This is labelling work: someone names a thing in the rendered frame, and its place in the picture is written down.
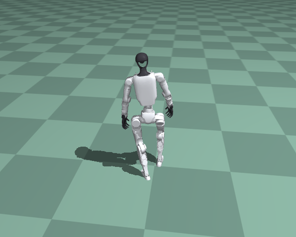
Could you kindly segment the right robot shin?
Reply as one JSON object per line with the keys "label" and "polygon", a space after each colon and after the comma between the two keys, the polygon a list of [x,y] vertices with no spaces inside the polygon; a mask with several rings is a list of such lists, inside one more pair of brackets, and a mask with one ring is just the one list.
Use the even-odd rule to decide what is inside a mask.
{"label": "right robot shin", "polygon": [[162,160],[162,151],[164,148],[164,132],[162,132],[162,140],[157,139],[158,161]]}

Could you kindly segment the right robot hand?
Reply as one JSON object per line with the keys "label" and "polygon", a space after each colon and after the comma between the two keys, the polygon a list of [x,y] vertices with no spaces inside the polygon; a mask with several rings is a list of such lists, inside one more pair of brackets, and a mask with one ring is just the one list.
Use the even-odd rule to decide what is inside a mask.
{"label": "right robot hand", "polygon": [[[168,108],[168,107],[167,107],[167,108]],[[165,108],[165,109],[167,109],[167,108]],[[168,113],[168,112],[169,112],[169,113]],[[170,114],[169,116],[168,116],[168,115],[167,115],[167,116],[168,116],[169,118],[171,118],[172,115],[173,115],[173,105],[170,106],[170,108],[168,108],[168,111],[166,112],[166,114],[167,114],[167,113],[168,113],[168,115]]]}

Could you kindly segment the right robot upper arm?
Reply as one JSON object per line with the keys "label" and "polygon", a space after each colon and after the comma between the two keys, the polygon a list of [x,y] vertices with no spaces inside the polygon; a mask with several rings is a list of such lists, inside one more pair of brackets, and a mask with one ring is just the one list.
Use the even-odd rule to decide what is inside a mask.
{"label": "right robot upper arm", "polygon": [[162,73],[154,73],[154,75],[155,75],[156,81],[159,82],[159,84],[163,90],[163,92],[162,92],[163,97],[166,98],[166,97],[170,96],[171,94],[169,92],[168,84],[166,82],[164,75]]}

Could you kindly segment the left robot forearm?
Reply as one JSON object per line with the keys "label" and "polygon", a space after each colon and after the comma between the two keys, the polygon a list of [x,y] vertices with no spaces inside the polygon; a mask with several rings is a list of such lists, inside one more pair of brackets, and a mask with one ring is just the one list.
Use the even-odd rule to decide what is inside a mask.
{"label": "left robot forearm", "polygon": [[125,118],[128,116],[128,106],[129,106],[129,103],[125,103],[122,101],[122,114],[121,115],[125,115]]}

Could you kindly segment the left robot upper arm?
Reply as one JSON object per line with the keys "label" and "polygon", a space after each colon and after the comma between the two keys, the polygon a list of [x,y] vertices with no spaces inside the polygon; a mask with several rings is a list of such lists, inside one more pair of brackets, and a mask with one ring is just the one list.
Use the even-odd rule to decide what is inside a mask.
{"label": "left robot upper arm", "polygon": [[127,77],[125,80],[125,84],[124,84],[124,91],[123,91],[123,102],[125,103],[130,103],[131,101],[131,97],[130,92],[131,92],[131,85],[133,84],[133,76]]}

